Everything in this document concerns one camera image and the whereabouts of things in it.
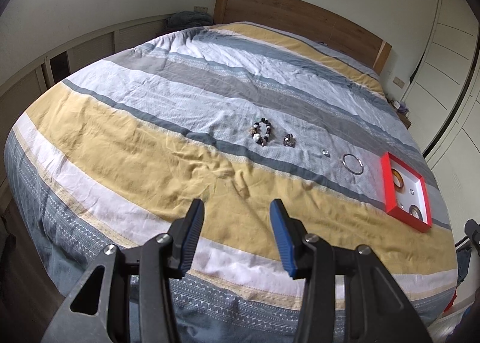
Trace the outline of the silver bangle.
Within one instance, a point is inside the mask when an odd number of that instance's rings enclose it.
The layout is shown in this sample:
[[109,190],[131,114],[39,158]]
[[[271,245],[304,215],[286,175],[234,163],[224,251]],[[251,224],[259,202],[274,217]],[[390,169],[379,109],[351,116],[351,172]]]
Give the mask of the silver bangle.
[[353,175],[359,176],[364,173],[365,166],[362,160],[352,153],[345,153],[341,158],[343,167]]

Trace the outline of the red jewelry box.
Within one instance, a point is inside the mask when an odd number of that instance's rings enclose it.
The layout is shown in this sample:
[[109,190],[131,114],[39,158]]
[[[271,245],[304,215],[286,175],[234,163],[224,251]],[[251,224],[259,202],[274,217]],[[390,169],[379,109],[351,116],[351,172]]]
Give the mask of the red jewelry box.
[[[385,213],[403,222],[420,233],[432,227],[430,200],[425,179],[422,175],[390,152],[381,157],[382,178],[385,194]],[[391,169],[397,169],[403,177],[404,188],[397,192],[394,188]],[[417,205],[423,220],[419,221],[408,213],[408,208]]]

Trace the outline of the amber bangle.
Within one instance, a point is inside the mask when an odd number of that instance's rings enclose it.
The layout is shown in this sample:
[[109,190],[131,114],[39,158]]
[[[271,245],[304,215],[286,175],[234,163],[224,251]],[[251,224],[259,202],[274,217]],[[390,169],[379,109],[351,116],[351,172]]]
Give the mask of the amber bangle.
[[397,192],[402,192],[403,187],[404,187],[404,179],[400,172],[397,169],[392,168],[391,169],[392,177],[393,177],[393,184],[394,184],[394,189]]

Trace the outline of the striped bed duvet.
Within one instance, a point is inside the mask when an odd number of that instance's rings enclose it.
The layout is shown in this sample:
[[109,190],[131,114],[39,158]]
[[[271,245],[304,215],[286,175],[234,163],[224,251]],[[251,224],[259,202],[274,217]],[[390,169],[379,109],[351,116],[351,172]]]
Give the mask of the striped bed duvet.
[[[7,137],[7,180],[61,294],[106,245],[140,246],[203,200],[193,265],[172,284],[183,342],[292,341],[304,284],[281,266],[276,198],[330,244],[371,246],[432,324],[456,287],[448,208],[382,90],[372,69],[295,34],[246,22],[177,31],[32,102]],[[386,214],[386,152],[425,179],[426,233]]]

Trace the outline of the white wardrobe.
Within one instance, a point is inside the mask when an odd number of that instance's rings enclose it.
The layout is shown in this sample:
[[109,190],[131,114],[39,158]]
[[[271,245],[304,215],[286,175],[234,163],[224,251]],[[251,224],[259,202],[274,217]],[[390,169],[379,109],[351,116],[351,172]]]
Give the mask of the white wardrobe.
[[479,23],[466,0],[438,0],[433,22],[403,99],[459,237],[479,218]]

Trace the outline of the wooden nightstand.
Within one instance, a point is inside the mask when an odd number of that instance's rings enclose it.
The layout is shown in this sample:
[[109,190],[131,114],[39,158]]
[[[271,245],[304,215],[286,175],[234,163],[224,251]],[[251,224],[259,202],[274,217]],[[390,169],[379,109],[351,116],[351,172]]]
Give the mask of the wooden nightstand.
[[389,104],[391,105],[392,108],[394,108],[394,111],[396,115],[400,118],[402,121],[403,125],[406,127],[408,130],[411,126],[411,121],[408,119],[408,108],[406,105],[400,101],[397,101],[396,99],[391,99],[389,101]]

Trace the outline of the dark blue clothes pile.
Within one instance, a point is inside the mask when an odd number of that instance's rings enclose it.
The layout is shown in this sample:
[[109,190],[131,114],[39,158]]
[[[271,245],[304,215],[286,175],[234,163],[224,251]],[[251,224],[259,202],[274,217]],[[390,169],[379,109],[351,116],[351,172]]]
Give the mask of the dark blue clothes pile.
[[174,13],[167,19],[166,31],[174,32],[200,26],[210,26],[214,24],[213,17],[208,13],[194,11],[181,11]]

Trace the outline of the wooden headboard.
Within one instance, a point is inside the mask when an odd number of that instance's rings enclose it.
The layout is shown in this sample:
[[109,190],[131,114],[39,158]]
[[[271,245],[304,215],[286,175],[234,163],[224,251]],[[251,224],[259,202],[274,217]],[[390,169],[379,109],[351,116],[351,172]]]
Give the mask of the wooden headboard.
[[302,0],[216,0],[217,24],[250,21],[324,43],[380,74],[391,44],[369,30]]

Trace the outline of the wall switch plate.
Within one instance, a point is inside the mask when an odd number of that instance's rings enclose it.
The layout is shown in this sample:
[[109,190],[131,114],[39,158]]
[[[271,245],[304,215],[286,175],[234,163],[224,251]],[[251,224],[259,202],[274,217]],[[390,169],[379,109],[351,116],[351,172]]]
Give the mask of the wall switch plate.
[[395,85],[397,85],[397,86],[398,86],[399,88],[401,88],[401,89],[403,89],[404,86],[405,86],[404,81],[402,81],[402,80],[401,80],[400,78],[398,78],[398,77],[394,77],[393,83],[394,83]]

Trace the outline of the low wall cabinet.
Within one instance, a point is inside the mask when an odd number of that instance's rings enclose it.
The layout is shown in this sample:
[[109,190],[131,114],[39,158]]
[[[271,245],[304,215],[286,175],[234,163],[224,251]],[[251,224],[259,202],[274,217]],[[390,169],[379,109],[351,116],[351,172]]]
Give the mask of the low wall cabinet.
[[75,38],[27,64],[1,85],[1,147],[26,108],[55,83],[102,58],[156,38],[168,15],[150,16]]

